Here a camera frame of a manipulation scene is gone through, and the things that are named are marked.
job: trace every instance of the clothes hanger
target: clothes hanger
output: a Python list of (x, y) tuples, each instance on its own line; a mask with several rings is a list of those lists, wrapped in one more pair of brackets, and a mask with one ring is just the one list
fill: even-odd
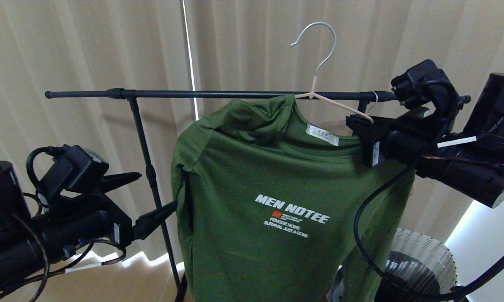
[(326, 27), (328, 27), (330, 29), (330, 31), (332, 32), (332, 35), (334, 35), (334, 45), (332, 46), (332, 50), (330, 51), (330, 53), (328, 54), (328, 56), (321, 63), (319, 63), (319, 66), (317, 66), (317, 69), (315, 70), (315, 75), (313, 76), (313, 82), (311, 82), (311, 90), (310, 90), (310, 92), (308, 92), (306, 94), (297, 94), (295, 96), (295, 99), (297, 99), (297, 98), (304, 98), (304, 97), (309, 97), (311, 99), (313, 97), (316, 97), (316, 98), (320, 99), (321, 101), (325, 101), (327, 103), (331, 103), (332, 105), (336, 105), (338, 107), (341, 107), (343, 109), (347, 109), (348, 111), (356, 113), (357, 115), (360, 115), (360, 116), (366, 118), (367, 120), (369, 120), (369, 122), (371, 124), (374, 124), (373, 119), (369, 115), (367, 115), (367, 114), (365, 114), (365, 113), (363, 113), (361, 111), (358, 111), (358, 110), (356, 110), (356, 109), (354, 109), (352, 107), (340, 104), (340, 103), (335, 102), (335, 101), (333, 101), (333, 100), (331, 100), (331, 99), (329, 99), (327, 97), (324, 97), (324, 96), (322, 96), (320, 94), (315, 93), (315, 83), (317, 82), (317, 74), (319, 73), (319, 69), (326, 62), (326, 60), (330, 59), (332, 53), (334, 53), (334, 49), (336, 48), (336, 43), (338, 42), (338, 40), (337, 40), (337, 36), (336, 36), (336, 31), (334, 30), (334, 28), (332, 27), (332, 25), (330, 25), (330, 24), (328, 24), (326, 22), (318, 21), (318, 22), (313, 22), (313, 23), (308, 24), (302, 30), (302, 32), (300, 33), (300, 35), (298, 36), (298, 38), (296, 39), (296, 41), (293, 42), (293, 43), (291, 43), (291, 47), (295, 46), (298, 43), (298, 41), (300, 41), (300, 37), (302, 37), (302, 34), (304, 34), (304, 32), (307, 31), (308, 28), (312, 27), (313, 25), (325, 25)]

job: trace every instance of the clothing rack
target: clothing rack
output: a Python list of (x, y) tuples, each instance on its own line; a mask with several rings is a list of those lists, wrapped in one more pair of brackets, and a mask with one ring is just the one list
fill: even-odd
[[(157, 174), (151, 163), (151, 157), (148, 150), (146, 141), (146, 134), (138, 108), (137, 98), (242, 98), (242, 99), (266, 99), (273, 98), (287, 94), (305, 94), (306, 91), (186, 91), (186, 90), (133, 90), (123, 88), (112, 88), (108, 90), (99, 91), (47, 91), (45, 92), (46, 98), (80, 98), (80, 97), (108, 97), (114, 99), (126, 99), (129, 101), (131, 111), (133, 112), (134, 124), (138, 132), (140, 146), (144, 162), (146, 163), (146, 178), (149, 181), (149, 186), (153, 195), (153, 200), (156, 208), (175, 208), (176, 201), (169, 204), (162, 205), (160, 194), (158, 192)], [(368, 92), (317, 92), (324, 97), (332, 100), (354, 100), (359, 101), (358, 111), (365, 112), (367, 105), (372, 102), (382, 103), (396, 100), (395, 94), (388, 91), (368, 91)], [(168, 233), (166, 222), (160, 224), (164, 243), (168, 250), (168, 258), (172, 268), (173, 278), (177, 286), (177, 296), (175, 302), (182, 302), (185, 298), (187, 289), (186, 276), (183, 274), (181, 281), (179, 280), (179, 273), (177, 266), (175, 266), (175, 257), (173, 255), (172, 244), (170, 242), (170, 235)]]

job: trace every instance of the hanger hook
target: hanger hook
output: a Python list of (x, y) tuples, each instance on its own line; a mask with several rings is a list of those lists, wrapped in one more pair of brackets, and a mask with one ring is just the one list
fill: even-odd
[(336, 44), (338, 43), (336, 31), (334, 30), (332, 25), (330, 25), (326, 22), (322, 22), (322, 21), (310, 23), (306, 27), (304, 27), (304, 29), (302, 29), (302, 32), (300, 32), (300, 35), (298, 35), (298, 38), (296, 38), (296, 41), (291, 43), (291, 47), (295, 46), (298, 43), (298, 41), (300, 41), (300, 37), (302, 37), (302, 34), (304, 34), (304, 32), (308, 30), (308, 28), (312, 27), (313, 25), (319, 25), (319, 24), (324, 25), (324, 26), (328, 27), (328, 29), (330, 29), (330, 31), (332, 32), (332, 35), (334, 36), (334, 45), (332, 45), (332, 50), (330, 51), (328, 56), (321, 63), (319, 63), (319, 66), (317, 66), (317, 69), (315, 70), (315, 76), (317, 76), (317, 74), (319, 73), (319, 68), (321, 68), (321, 66), (326, 62), (326, 60), (330, 59), (330, 56), (332, 55), (332, 53), (334, 53), (334, 49), (336, 48)]

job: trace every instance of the t-shirt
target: t-shirt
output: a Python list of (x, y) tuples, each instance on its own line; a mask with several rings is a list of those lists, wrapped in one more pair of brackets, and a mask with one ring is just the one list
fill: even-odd
[[(361, 203), (402, 170), (361, 164), (356, 136), (302, 116), (293, 95), (233, 100), (177, 141), (172, 188), (185, 273), (195, 302), (316, 302), (342, 265), (344, 302), (371, 302), (380, 277), (361, 256)], [(414, 174), (365, 210), (360, 233), (386, 263)]]

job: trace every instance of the white wall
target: white wall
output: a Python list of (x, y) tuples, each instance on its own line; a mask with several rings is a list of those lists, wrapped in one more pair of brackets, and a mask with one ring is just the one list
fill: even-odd
[[(446, 241), (461, 285), (472, 282), (504, 255), (504, 202), (495, 209), (474, 201)], [(504, 302), (504, 270), (468, 297)]]

